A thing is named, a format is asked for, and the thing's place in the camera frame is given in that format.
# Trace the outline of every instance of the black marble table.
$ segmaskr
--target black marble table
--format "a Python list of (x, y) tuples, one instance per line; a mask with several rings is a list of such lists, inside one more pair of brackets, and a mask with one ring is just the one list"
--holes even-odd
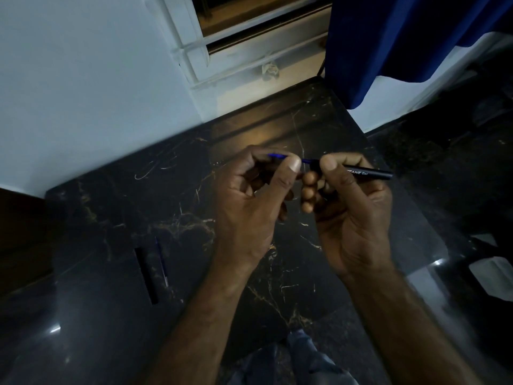
[[(208, 267), (216, 170), (249, 144), (303, 157), (360, 151), (386, 168), (323, 80), (312, 78), (49, 190), (49, 211), (60, 230), (53, 242), (55, 324), (46, 333), (59, 339), (53, 354), (60, 358), (39, 366), (44, 378), (126, 383), (151, 362)], [(392, 256), (409, 274), (445, 257), (446, 247), (399, 183), (390, 186)], [(299, 184), (294, 191), (299, 195)], [(300, 212), (298, 198), (288, 210), (242, 294), (224, 362), (278, 341), (349, 300), (322, 255), (312, 215)], [(135, 248), (145, 255), (156, 304)], [(21, 369), (16, 375), (29, 376)]]

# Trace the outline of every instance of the leg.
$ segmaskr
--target leg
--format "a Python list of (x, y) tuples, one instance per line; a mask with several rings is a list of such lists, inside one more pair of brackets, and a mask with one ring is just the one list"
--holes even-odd
[(303, 330), (289, 334), (287, 347), (298, 385), (357, 385), (349, 372), (340, 369), (326, 354), (317, 351), (311, 337)]
[(228, 385), (267, 385), (274, 382), (276, 344), (270, 344), (248, 355)]

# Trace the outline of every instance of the black pen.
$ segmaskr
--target black pen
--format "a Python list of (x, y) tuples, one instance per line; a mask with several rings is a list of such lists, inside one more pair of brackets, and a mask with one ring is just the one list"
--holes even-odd
[[(284, 154), (268, 154), (269, 156), (272, 156), (274, 158), (278, 159), (285, 159), (287, 156)], [(310, 170), (317, 172), (318, 174), (322, 175), (321, 167), (319, 165), (318, 159), (301, 159), (301, 162), (306, 163), (307, 165), (310, 165)], [(360, 167), (360, 166), (352, 166), (352, 165), (344, 165), (344, 167), (349, 171), (350, 173), (358, 176), (367, 176), (369, 178), (372, 178), (373, 180), (391, 180), (394, 176), (394, 173), (391, 171), (386, 170), (378, 170), (378, 169), (368, 169), (366, 167)]]
[(164, 282), (166, 283), (166, 287), (169, 287), (169, 283), (167, 282), (166, 264), (164, 264), (164, 256), (162, 255), (162, 247), (160, 246), (160, 242), (158, 241), (157, 237), (155, 237), (155, 246), (157, 246), (158, 258), (161, 262), (162, 274), (164, 275)]

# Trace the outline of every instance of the blue curtain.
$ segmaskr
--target blue curtain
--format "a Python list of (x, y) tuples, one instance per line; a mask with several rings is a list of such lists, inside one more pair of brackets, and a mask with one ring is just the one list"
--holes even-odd
[(513, 0), (334, 0), (326, 82), (353, 109), (377, 75), (424, 82), (490, 31), (513, 33)]

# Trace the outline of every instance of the person's left hand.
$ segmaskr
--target person's left hand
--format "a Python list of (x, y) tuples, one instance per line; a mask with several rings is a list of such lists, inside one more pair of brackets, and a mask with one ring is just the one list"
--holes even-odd
[[(278, 162), (270, 153), (288, 157)], [(248, 146), (222, 168), (216, 182), (215, 260), (254, 270), (271, 245), (276, 220), (286, 218), (283, 202), (292, 200), (300, 168), (297, 155), (259, 146)]]

